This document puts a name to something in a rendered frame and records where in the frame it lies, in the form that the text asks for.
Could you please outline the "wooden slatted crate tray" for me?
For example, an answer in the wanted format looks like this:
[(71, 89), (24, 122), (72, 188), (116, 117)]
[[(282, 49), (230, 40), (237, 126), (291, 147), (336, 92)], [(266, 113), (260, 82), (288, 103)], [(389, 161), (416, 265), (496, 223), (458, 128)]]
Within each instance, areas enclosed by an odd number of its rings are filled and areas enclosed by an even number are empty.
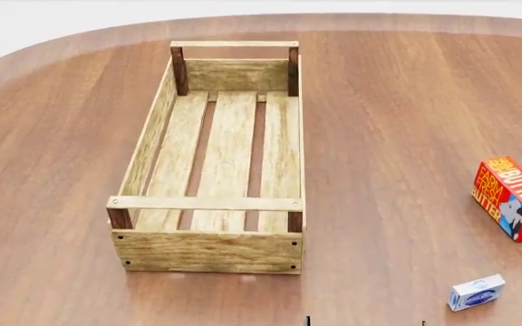
[(300, 273), (299, 43), (175, 41), (106, 210), (128, 271)]

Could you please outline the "small white cream cheese box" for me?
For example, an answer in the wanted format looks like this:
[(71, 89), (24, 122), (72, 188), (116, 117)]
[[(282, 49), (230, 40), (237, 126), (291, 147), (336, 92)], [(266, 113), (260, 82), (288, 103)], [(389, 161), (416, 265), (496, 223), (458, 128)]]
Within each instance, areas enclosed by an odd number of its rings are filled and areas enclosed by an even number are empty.
[(505, 285), (506, 282), (500, 273), (454, 285), (450, 290), (448, 306), (452, 312), (460, 312), (495, 301), (500, 297)]

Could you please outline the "red butter box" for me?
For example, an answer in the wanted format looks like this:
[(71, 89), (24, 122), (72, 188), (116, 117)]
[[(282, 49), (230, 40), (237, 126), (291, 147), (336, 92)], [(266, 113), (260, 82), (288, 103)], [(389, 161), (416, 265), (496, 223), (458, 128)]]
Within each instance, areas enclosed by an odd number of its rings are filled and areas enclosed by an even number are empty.
[(522, 242), (522, 167), (514, 159), (480, 162), (471, 195), (509, 238)]

